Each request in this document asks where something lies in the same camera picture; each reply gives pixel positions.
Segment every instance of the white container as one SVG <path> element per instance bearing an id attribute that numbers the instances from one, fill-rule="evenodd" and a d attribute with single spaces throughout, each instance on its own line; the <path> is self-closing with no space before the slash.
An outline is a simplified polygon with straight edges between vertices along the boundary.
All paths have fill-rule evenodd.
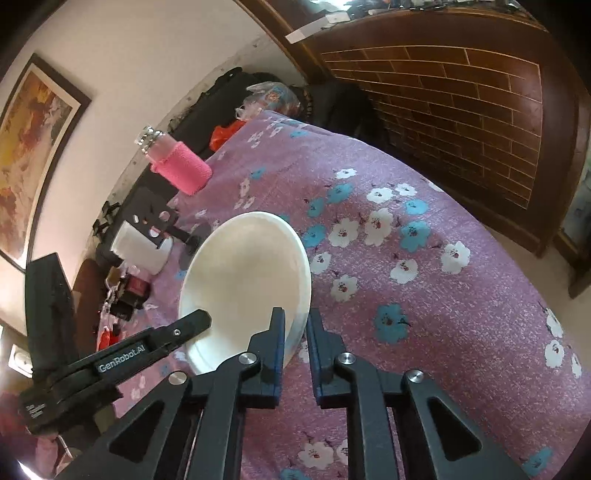
<path id="1" fill-rule="evenodd" d="M 312 280 L 306 250 L 293 228 L 271 213 L 249 212 L 217 228 L 193 258 L 178 317 L 203 309 L 210 329 L 185 344 L 196 374 L 245 352 L 252 335 L 269 328 L 273 307 L 285 310 L 287 365 L 310 311 Z"/>
<path id="2" fill-rule="evenodd" d="M 173 247 L 173 239 L 166 237 L 160 248 L 138 232 L 133 225 L 124 221 L 115 235 L 112 252 L 129 265 L 145 268 L 157 275 L 168 260 Z"/>

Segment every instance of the picture frame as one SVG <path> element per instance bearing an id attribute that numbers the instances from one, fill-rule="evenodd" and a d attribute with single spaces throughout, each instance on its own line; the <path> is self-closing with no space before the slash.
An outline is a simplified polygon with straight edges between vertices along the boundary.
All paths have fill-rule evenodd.
<path id="1" fill-rule="evenodd" d="M 24 273 L 57 163 L 90 99 L 33 54 L 0 116 L 0 257 Z"/>

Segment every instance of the tile floor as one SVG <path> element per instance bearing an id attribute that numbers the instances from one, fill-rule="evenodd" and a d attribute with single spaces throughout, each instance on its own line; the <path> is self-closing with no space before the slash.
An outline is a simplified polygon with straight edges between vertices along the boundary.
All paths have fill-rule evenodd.
<path id="1" fill-rule="evenodd" d="M 500 233 L 491 233 L 544 297 L 566 331 L 580 362 L 591 368 L 591 287 L 571 299 L 568 286 L 573 271 L 554 247 L 548 249 L 544 258 L 536 258 Z"/>

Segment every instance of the pink bottle sleeve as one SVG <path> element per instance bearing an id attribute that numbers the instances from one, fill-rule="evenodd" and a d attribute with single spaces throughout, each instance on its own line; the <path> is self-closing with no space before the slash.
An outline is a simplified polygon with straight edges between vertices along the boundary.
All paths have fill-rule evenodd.
<path id="1" fill-rule="evenodd" d="M 166 158 L 152 162 L 150 169 L 187 195 L 197 193 L 212 177 L 210 166 L 182 142 Z"/>

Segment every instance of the white bowl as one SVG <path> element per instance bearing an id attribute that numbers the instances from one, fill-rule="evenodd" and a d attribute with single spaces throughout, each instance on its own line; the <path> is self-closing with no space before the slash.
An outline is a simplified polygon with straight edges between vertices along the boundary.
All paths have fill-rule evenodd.
<path id="1" fill-rule="evenodd" d="M 312 280 L 306 250 L 293 228 L 267 212 L 234 217 L 205 240 L 183 282 L 178 317 L 203 309 L 212 326 L 185 344 L 196 374 L 245 352 L 269 328 L 273 307 L 285 310 L 287 365 L 310 310 Z"/>

